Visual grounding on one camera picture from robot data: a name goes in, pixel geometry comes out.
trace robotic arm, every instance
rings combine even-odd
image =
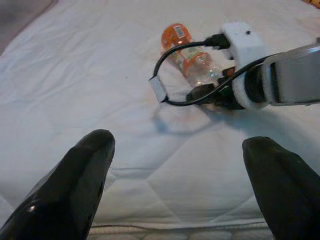
[[[169,99],[158,77],[161,63],[171,53],[194,46],[219,48],[235,60],[235,74],[219,79],[219,85],[203,84],[185,102]],[[176,106],[214,104],[229,110],[273,106],[310,105],[320,102],[320,41],[288,52],[267,56],[263,41],[245,23],[225,24],[221,33],[202,42],[169,49],[155,66],[149,80],[160,103]]]

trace clear plastic bottle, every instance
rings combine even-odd
[[[193,42],[187,28],[175,23],[168,26],[162,34],[161,44],[164,50],[174,46]],[[169,59],[179,68],[192,88],[214,84],[222,77],[222,69],[216,64],[203,47],[196,46],[174,52]]]

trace white sheet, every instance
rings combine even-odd
[[[235,21],[251,25],[270,54],[320,35],[319,10],[300,0],[61,0],[37,19],[1,58],[0,197],[7,209],[83,135],[103,128],[114,134],[116,153],[96,224],[263,222],[242,141],[271,137],[320,173],[320,106],[177,108],[158,105],[148,84],[166,26],[184,23],[201,40]],[[162,74],[166,84],[180,76],[168,64]]]

